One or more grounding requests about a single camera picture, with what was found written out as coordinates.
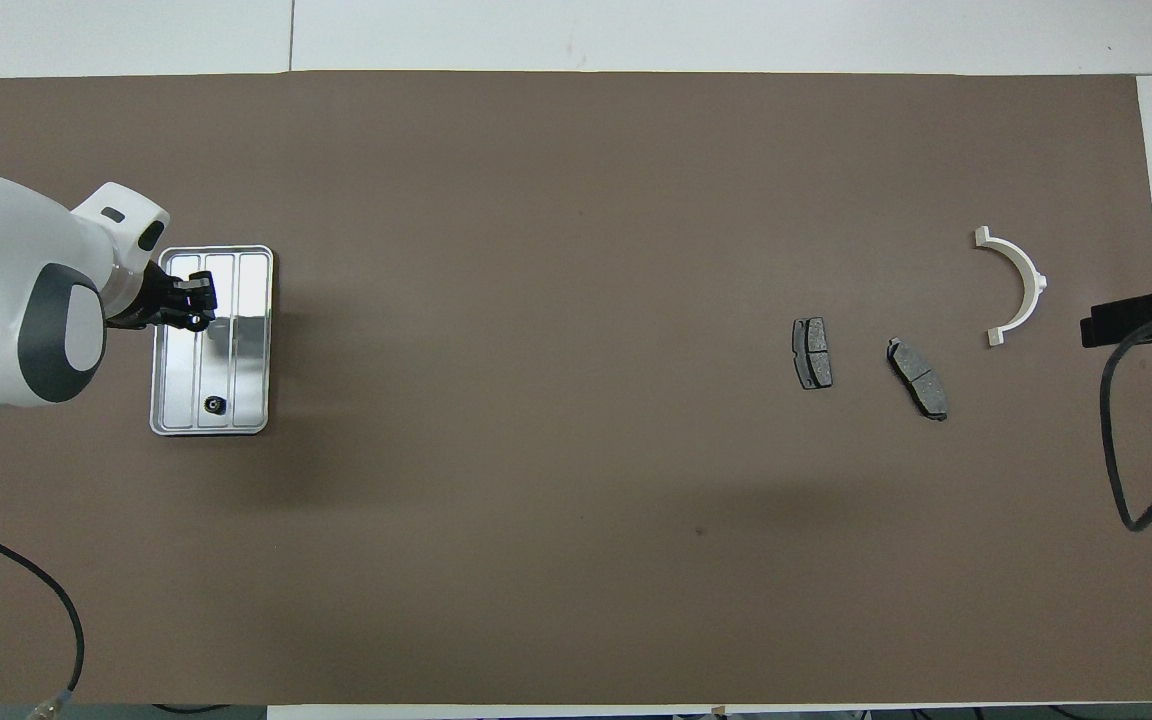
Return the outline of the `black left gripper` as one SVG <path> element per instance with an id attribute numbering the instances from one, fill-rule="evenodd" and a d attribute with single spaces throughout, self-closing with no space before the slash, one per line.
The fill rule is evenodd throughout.
<path id="1" fill-rule="evenodd" d="M 106 328 L 142 331 L 150 325 L 198 333 L 209 327 L 209 313 L 215 313 L 218 297 L 210 270 L 182 279 L 169 275 L 156 263 L 147 263 L 141 275 L 141 290 L 128 306 L 106 319 Z"/>

